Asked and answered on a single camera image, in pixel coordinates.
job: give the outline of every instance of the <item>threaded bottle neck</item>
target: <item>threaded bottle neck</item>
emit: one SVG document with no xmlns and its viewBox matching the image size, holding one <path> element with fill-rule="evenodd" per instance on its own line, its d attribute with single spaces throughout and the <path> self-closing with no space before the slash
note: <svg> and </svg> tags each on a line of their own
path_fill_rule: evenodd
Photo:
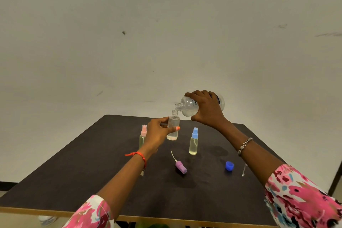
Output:
<svg viewBox="0 0 342 228">
<path fill-rule="evenodd" d="M 173 116 L 178 116 L 178 111 L 172 110 L 172 115 L 173 115 Z"/>
<path fill-rule="evenodd" d="M 182 103 L 177 103 L 174 105 L 174 109 L 176 111 L 182 111 Z"/>
</svg>

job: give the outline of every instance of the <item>floral shirt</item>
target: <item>floral shirt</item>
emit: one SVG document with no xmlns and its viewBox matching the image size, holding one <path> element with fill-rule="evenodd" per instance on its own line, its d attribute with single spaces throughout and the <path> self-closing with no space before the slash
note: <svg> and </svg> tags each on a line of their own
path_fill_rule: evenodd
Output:
<svg viewBox="0 0 342 228">
<path fill-rule="evenodd" d="M 342 218 L 342 204 L 328 196 L 295 168 L 284 164 L 265 186 L 266 205 L 280 227 L 330 228 Z M 114 226 L 109 205 L 91 196 L 65 228 L 109 228 Z"/>
</svg>

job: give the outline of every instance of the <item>wall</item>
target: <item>wall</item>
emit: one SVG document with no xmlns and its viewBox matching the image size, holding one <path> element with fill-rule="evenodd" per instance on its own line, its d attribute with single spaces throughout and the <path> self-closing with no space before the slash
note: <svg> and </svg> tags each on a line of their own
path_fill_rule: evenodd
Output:
<svg viewBox="0 0 342 228">
<path fill-rule="evenodd" d="M 342 0 L 0 1 L 0 180 L 19 182 L 104 114 L 162 117 L 208 89 L 328 190 Z"/>
</svg>

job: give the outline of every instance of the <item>red thread wristband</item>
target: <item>red thread wristband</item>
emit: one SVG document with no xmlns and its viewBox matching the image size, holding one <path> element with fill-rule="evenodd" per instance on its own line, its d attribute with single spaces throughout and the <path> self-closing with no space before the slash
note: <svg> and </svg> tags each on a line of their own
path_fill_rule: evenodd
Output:
<svg viewBox="0 0 342 228">
<path fill-rule="evenodd" d="M 140 155 L 142 158 L 143 158 L 143 160 L 144 160 L 144 162 L 145 162 L 145 164 L 144 164 L 144 169 L 146 169 L 146 159 L 145 159 L 145 157 L 143 156 L 143 154 L 141 154 L 140 152 L 132 152 L 132 153 L 130 153 L 130 154 L 125 154 L 125 156 L 134 156 L 134 154 L 138 154 L 138 155 Z"/>
</svg>

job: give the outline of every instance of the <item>wooden table edge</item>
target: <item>wooden table edge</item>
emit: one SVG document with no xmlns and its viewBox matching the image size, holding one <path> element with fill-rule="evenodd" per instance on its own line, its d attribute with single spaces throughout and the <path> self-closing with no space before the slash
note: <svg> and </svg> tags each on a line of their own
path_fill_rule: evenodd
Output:
<svg viewBox="0 0 342 228">
<path fill-rule="evenodd" d="M 68 211 L 54 211 L 54 210 L 40 210 L 28 208 L 12 208 L 0 206 L 0 212 L 8 214 L 26 214 L 26 215 L 46 215 L 57 217 L 71 217 L 74 212 Z M 219 227 L 219 228 L 273 228 L 277 226 L 271 225 L 254 225 L 254 224 L 235 224 L 228 222 L 207 222 L 195 220 L 169 219 L 169 218 L 155 218 L 155 217 L 140 217 L 119 215 L 118 221 L 124 222 L 143 222 L 144 224 L 183 224 L 183 225 L 197 225 L 202 227 Z"/>
</svg>

